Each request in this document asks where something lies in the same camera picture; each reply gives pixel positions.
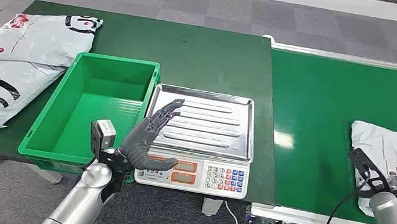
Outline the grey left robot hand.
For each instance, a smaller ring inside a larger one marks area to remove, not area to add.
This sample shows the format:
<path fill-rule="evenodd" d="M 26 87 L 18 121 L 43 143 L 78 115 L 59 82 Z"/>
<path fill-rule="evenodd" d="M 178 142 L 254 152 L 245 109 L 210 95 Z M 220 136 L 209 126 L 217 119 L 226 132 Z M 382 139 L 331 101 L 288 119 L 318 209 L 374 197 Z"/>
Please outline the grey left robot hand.
<path fill-rule="evenodd" d="M 153 115 L 145 117 L 126 136 L 121 143 L 119 152 L 122 153 L 133 168 L 138 170 L 170 170 L 178 164 L 176 158 L 156 160 L 148 154 L 162 128 L 174 117 L 180 115 L 177 109 L 182 107 L 184 99 L 175 99 L 157 110 Z"/>

